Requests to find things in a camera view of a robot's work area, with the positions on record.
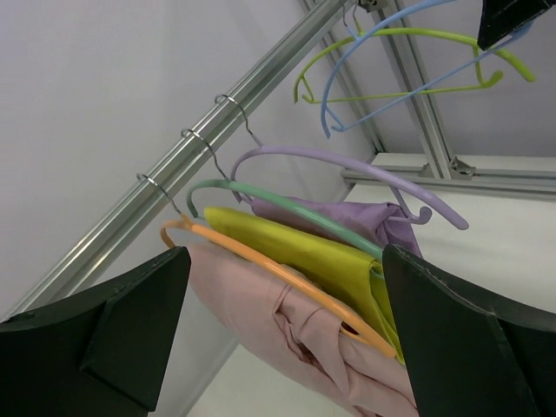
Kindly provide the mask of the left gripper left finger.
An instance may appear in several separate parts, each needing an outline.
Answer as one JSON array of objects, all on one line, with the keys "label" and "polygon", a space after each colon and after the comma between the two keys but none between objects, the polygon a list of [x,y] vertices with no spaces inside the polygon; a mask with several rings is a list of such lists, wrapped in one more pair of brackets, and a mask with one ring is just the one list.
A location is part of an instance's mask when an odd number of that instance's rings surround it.
[{"label": "left gripper left finger", "polygon": [[3,416],[146,416],[156,410],[191,259],[172,248],[1,324]]}]

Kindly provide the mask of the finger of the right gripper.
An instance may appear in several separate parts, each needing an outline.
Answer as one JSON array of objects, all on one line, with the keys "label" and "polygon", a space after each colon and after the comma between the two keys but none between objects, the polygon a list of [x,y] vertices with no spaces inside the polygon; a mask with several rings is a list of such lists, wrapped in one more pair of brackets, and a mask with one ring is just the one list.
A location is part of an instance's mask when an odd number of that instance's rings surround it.
[{"label": "finger of the right gripper", "polygon": [[494,46],[548,11],[548,0],[483,0],[477,44]]}]

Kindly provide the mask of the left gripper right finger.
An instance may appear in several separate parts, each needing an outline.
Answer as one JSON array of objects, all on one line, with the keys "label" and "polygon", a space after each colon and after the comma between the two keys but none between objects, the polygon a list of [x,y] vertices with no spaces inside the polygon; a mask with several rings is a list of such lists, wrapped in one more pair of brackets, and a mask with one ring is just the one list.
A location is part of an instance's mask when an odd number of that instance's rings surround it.
[{"label": "left gripper right finger", "polygon": [[421,416],[553,416],[555,315],[388,245],[382,265]]}]

